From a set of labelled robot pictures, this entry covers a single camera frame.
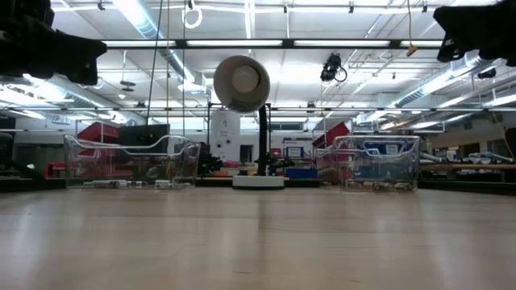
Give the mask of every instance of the clear plastic bin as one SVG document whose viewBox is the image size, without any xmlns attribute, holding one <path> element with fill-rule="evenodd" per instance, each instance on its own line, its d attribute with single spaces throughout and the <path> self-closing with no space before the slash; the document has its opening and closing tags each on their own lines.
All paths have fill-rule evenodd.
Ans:
<svg viewBox="0 0 516 290">
<path fill-rule="evenodd" d="M 121 146 L 64 137 L 66 186 L 183 189 L 195 184 L 200 143 L 167 135 L 151 146 Z"/>
<path fill-rule="evenodd" d="M 415 192 L 418 189 L 420 138 L 417 136 L 343 136 L 320 158 L 323 181 L 342 190 Z"/>
</svg>

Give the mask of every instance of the wooden floor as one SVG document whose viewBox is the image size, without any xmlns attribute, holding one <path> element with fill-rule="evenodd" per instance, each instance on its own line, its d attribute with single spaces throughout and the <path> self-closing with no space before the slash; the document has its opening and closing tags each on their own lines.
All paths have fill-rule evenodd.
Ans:
<svg viewBox="0 0 516 290">
<path fill-rule="evenodd" d="M 513 290 L 516 198 L 196 188 L 0 196 L 0 289 Z"/>
</svg>

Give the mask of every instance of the blue bin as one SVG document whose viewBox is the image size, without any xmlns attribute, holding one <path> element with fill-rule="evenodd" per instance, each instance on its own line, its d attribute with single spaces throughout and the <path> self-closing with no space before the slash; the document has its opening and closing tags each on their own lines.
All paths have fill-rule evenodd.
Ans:
<svg viewBox="0 0 516 290">
<path fill-rule="evenodd" d="M 289 178 L 317 179 L 318 173 L 316 169 L 304 168 L 287 168 L 285 170 Z"/>
</svg>

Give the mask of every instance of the cable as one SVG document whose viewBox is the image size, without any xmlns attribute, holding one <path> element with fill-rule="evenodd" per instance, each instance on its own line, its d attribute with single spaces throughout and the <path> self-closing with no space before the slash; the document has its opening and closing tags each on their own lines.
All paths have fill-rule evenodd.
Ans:
<svg viewBox="0 0 516 290">
<path fill-rule="evenodd" d="M 156 46 L 154 47 L 154 60 L 152 61 L 151 72 L 151 88 L 148 92 L 147 117 L 145 119 L 145 128 L 148 126 L 148 117 L 151 114 L 152 87 L 154 84 L 154 71 L 156 70 L 156 55 L 158 53 L 158 40 L 160 39 L 161 12 L 163 11 L 163 0 L 160 2 L 160 17 L 158 18 L 158 26 L 156 28 Z"/>
<path fill-rule="evenodd" d="M 501 135 L 503 136 L 503 140 L 506 142 L 507 150 L 509 150 L 510 157 L 512 157 L 513 161 L 516 162 L 513 151 L 510 150 L 509 142 L 507 142 L 506 132 L 505 132 L 503 126 L 501 125 L 501 123 L 498 122 L 497 115 L 494 112 L 493 112 L 493 118 L 494 118 L 494 121 L 497 123 L 498 128 L 500 128 Z"/>
<path fill-rule="evenodd" d="M 344 72 L 344 74 L 345 74 L 346 76 L 344 77 L 344 79 L 343 79 L 343 80 L 339 80 L 339 79 L 337 78 L 337 74 L 339 74 L 339 72 L 337 72 L 337 74 L 335 74 L 335 80 L 336 80 L 338 83 L 344 83 L 344 82 L 347 80 L 347 71 L 346 71 L 346 69 L 345 69 L 345 68 L 343 68 L 343 67 L 342 67 L 342 65 L 340 66 L 340 69 Z"/>
<path fill-rule="evenodd" d="M 409 41 L 412 46 L 412 13 L 410 12 L 410 0 L 406 0 L 407 7 L 409 7 Z"/>
<path fill-rule="evenodd" d="M 167 5 L 170 6 L 170 0 L 167 0 Z M 167 9 L 167 50 L 170 50 L 170 9 Z M 170 134 L 169 121 L 169 82 L 170 82 L 170 64 L 167 62 L 167 133 Z"/>
<path fill-rule="evenodd" d="M 186 13 L 183 14 L 183 22 L 185 23 L 186 22 Z M 183 26 L 183 39 L 186 39 L 186 27 Z M 185 60 L 185 49 L 183 49 L 183 64 L 186 62 Z M 183 73 L 183 137 L 186 136 L 186 130 L 185 130 L 185 91 L 186 91 L 186 87 L 184 86 L 185 84 L 185 68 L 182 69 L 182 73 Z"/>
<path fill-rule="evenodd" d="M 410 11 L 410 0 L 406 0 L 406 4 L 407 4 L 407 7 L 409 8 L 409 41 L 410 41 L 409 51 L 406 53 L 406 56 L 410 57 L 418 50 L 418 48 L 416 48 L 412 44 L 412 12 Z"/>
</svg>

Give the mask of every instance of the white wall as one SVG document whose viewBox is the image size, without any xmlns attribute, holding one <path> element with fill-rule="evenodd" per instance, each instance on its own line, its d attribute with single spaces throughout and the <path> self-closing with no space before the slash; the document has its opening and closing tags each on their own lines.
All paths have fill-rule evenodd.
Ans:
<svg viewBox="0 0 516 290">
<path fill-rule="evenodd" d="M 206 134 L 204 133 L 186 133 L 186 137 L 190 138 L 197 142 L 206 142 Z M 312 138 L 312 133 L 282 133 L 282 132 L 273 132 L 272 133 L 272 142 L 271 146 L 272 148 L 284 148 L 283 145 L 283 138 L 290 137 L 290 138 Z M 253 153 L 252 158 L 258 159 L 258 153 L 259 153 L 259 146 L 258 146 L 258 140 L 259 135 L 258 132 L 241 132 L 240 133 L 240 145 L 252 145 L 253 146 Z M 304 147 L 305 152 L 312 151 L 312 144 L 311 142 L 298 142 L 298 144 L 288 144 L 287 147 Z"/>
<path fill-rule="evenodd" d="M 79 132 L 88 125 L 78 123 Z M 38 144 L 62 144 L 64 135 L 75 135 L 75 122 L 71 125 L 56 125 L 50 121 L 45 122 L 35 118 L 17 118 L 16 129 L 24 130 L 65 130 L 65 132 L 17 132 L 15 143 L 38 143 Z"/>
<path fill-rule="evenodd" d="M 488 119 L 477 119 L 472 121 L 473 128 L 465 130 L 464 125 L 447 128 L 447 133 L 431 136 L 433 148 L 444 148 L 456 145 L 467 145 L 480 143 L 481 151 L 487 151 L 488 141 L 503 139 L 504 135 L 497 124 L 492 124 Z M 516 114 L 504 113 L 501 126 L 505 129 L 516 127 Z"/>
</svg>

